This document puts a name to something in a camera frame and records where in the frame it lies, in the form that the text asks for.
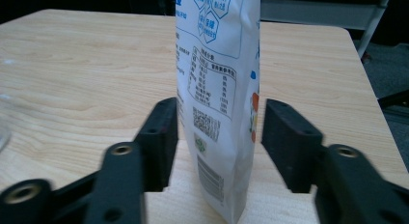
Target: barcode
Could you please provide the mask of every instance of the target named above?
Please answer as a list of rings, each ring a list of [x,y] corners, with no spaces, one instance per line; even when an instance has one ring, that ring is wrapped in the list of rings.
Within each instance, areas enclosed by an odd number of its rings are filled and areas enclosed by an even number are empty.
[[[193,125],[214,142],[219,138],[220,121],[193,107]]]
[[[214,172],[205,162],[198,156],[199,179],[201,180],[204,189],[214,198],[223,203],[224,180],[216,172]]]

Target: white package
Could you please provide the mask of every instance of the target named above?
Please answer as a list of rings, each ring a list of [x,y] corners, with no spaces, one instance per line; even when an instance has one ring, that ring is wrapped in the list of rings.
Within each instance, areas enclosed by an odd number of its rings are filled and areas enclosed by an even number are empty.
[[[205,199],[246,205],[259,108],[260,0],[176,0],[177,98]]]

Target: wooden table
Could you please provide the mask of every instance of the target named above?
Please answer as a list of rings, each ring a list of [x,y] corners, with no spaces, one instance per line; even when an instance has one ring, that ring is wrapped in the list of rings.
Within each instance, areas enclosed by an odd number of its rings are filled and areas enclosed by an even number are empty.
[[[409,187],[346,31],[262,23],[260,63],[258,139],[264,101],[278,99],[315,124],[326,146],[355,147],[386,180]],[[58,188],[92,173],[176,84],[173,17],[48,10],[1,25],[0,120],[13,136],[0,153],[0,189],[32,178]],[[150,223],[223,222],[200,193],[182,135],[171,186],[147,196]],[[316,222],[313,195],[291,194],[257,144],[240,223]]]

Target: milk powder bag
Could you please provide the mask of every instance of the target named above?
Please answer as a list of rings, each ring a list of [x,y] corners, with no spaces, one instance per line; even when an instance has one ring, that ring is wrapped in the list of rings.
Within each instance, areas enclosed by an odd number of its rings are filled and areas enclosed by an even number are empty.
[[[259,108],[260,0],[176,0],[178,114],[205,199],[246,205]]]

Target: nutrition facts label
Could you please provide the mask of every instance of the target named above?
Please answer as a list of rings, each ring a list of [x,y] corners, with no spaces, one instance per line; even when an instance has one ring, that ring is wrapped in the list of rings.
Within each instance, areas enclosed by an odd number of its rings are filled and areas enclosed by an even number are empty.
[[[215,63],[214,55],[203,48],[193,47],[188,91],[196,101],[231,119],[235,84],[234,69]]]

